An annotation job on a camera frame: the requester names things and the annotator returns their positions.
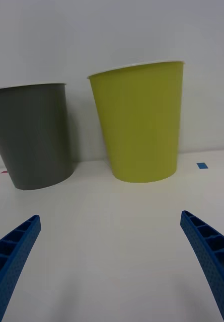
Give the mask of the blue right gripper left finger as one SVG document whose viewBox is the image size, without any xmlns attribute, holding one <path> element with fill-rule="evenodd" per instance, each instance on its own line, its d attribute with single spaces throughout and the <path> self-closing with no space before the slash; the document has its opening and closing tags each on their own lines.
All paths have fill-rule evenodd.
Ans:
<svg viewBox="0 0 224 322">
<path fill-rule="evenodd" d="M 0 321 L 40 231 L 40 217 L 34 215 L 0 239 Z"/>
</svg>

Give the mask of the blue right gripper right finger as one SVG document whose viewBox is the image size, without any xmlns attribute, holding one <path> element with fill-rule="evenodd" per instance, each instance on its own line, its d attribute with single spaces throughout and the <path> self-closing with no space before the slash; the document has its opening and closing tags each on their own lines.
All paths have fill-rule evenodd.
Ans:
<svg viewBox="0 0 224 322">
<path fill-rule="evenodd" d="M 205 274 L 224 320 L 224 236 L 188 211 L 182 211 L 180 226 Z"/>
</svg>

